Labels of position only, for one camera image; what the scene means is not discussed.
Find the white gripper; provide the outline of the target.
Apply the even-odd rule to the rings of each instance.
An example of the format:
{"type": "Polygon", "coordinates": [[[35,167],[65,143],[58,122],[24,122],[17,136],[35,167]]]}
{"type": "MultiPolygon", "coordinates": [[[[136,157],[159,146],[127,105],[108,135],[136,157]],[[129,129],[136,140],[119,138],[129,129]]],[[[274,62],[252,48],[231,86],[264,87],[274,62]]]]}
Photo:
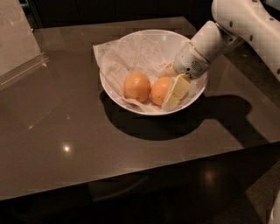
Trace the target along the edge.
{"type": "Polygon", "coordinates": [[[191,42],[184,44],[176,53],[173,62],[157,74],[158,78],[175,77],[170,81],[162,108],[175,109],[191,88],[189,76],[197,80],[209,67],[209,62],[198,53],[191,42]]]}

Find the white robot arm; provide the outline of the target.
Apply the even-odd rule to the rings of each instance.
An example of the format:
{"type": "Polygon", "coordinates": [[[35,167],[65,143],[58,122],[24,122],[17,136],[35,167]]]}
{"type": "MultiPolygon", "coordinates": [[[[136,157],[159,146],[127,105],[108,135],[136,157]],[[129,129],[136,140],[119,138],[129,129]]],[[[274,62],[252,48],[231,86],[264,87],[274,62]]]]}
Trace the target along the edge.
{"type": "MultiPolygon", "coordinates": [[[[270,71],[279,75],[279,22],[259,0],[213,0],[214,31],[248,42],[270,71]]],[[[203,157],[182,165],[193,189],[181,193],[175,208],[178,224],[277,224],[279,202],[268,213],[259,209],[272,185],[247,195],[266,171],[279,164],[279,143],[266,143],[236,152],[203,157]]]]}

